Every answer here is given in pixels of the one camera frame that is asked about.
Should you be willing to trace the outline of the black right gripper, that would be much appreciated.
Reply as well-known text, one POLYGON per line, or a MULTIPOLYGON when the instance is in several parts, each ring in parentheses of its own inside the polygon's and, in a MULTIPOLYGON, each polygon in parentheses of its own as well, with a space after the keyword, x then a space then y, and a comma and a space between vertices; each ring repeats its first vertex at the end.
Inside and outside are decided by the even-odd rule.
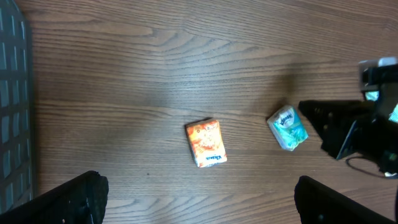
POLYGON ((360 153, 381 172, 397 172, 397 83, 379 85, 377 100, 306 100, 298 104, 319 137, 321 148, 340 160, 360 153))

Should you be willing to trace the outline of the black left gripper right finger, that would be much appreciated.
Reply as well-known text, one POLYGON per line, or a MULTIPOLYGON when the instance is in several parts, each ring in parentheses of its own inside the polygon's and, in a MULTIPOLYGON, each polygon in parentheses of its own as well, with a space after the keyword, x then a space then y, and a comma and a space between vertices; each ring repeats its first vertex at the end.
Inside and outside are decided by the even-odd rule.
POLYGON ((302 224, 397 223, 306 175, 295 186, 294 200, 302 224))

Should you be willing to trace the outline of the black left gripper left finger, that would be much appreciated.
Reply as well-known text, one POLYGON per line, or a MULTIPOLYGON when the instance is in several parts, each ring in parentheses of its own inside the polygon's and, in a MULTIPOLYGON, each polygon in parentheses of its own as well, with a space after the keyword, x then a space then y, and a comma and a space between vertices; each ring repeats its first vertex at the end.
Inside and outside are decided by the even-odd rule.
POLYGON ((90 170, 1 215, 1 224, 102 224, 108 202, 107 177, 90 170))

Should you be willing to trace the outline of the teal Kleenex tissue pack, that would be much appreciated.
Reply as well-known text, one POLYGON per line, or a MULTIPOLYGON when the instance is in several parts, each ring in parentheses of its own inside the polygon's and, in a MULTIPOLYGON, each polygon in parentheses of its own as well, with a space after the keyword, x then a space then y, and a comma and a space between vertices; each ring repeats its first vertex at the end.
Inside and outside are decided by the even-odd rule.
POLYGON ((283 150, 294 151, 308 138, 307 130, 293 106, 281 107, 267 120, 267 124, 283 150))

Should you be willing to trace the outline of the orange red tissue pack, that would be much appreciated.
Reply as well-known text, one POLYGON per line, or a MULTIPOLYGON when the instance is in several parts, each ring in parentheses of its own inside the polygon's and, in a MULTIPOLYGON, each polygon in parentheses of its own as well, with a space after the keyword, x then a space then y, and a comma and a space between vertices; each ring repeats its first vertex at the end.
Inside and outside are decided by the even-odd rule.
POLYGON ((228 160, 218 120, 205 119, 190 123, 185 126, 185 131, 198 168, 211 167, 228 160))

